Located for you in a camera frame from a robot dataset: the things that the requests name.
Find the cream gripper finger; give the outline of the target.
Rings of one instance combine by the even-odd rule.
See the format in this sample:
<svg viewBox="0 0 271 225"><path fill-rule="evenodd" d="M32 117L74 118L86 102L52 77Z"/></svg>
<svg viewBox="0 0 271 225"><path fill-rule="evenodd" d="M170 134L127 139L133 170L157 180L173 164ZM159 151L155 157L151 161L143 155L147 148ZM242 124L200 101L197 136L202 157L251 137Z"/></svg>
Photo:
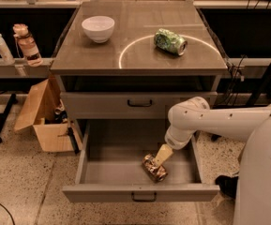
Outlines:
<svg viewBox="0 0 271 225"><path fill-rule="evenodd" d="M154 161L155 164L160 167L167 159L169 159L173 154L173 149L167 144L164 143L158 150Z"/></svg>

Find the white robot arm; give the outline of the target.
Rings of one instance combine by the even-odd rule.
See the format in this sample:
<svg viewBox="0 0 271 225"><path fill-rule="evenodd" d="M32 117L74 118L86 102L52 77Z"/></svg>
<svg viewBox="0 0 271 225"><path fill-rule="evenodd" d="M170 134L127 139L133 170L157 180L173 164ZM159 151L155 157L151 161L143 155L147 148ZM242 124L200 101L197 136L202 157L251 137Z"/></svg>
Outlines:
<svg viewBox="0 0 271 225"><path fill-rule="evenodd" d="M235 199L233 225L271 225L271 104L215 109L202 97L172 106L156 165L188 144L197 130L244 142L237 177L219 176L221 192Z"/></svg>

